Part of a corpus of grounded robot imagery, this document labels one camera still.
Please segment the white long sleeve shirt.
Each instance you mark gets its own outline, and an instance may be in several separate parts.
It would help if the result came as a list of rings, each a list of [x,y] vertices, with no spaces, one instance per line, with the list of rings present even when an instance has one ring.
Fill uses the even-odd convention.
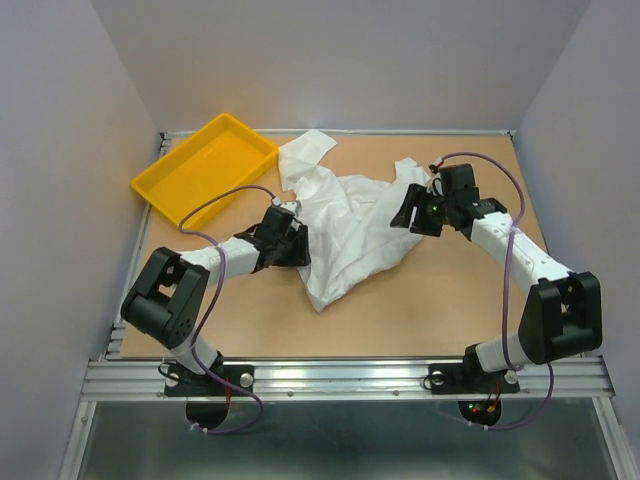
[[[311,263],[298,271],[317,312],[370,276],[396,267],[422,240],[390,222],[408,187],[430,179],[411,158],[395,163],[391,183],[361,174],[338,176],[320,164],[336,145],[328,135],[309,130],[279,147],[282,190],[295,194],[299,219],[308,226]]]

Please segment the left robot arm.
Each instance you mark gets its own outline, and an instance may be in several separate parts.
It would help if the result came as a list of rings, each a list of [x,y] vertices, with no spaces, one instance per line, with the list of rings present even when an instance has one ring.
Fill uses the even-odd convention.
[[[218,245],[182,253],[156,249],[125,296],[121,318],[168,350],[199,393],[215,392],[222,384],[223,371],[215,364],[220,353],[196,333],[205,292],[271,266],[308,266],[308,227],[300,211],[297,201],[276,202],[261,222]]]

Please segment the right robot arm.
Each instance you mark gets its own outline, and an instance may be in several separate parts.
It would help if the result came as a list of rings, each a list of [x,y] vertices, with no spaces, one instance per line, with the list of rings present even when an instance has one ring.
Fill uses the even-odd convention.
[[[437,194],[412,184],[391,225],[432,237],[452,227],[503,267],[505,287],[516,283],[527,295],[515,333],[502,332],[493,340],[468,347],[455,365],[453,377],[466,387],[482,390],[497,372],[541,365],[601,346],[599,280],[551,258],[499,201],[480,198],[477,188]]]

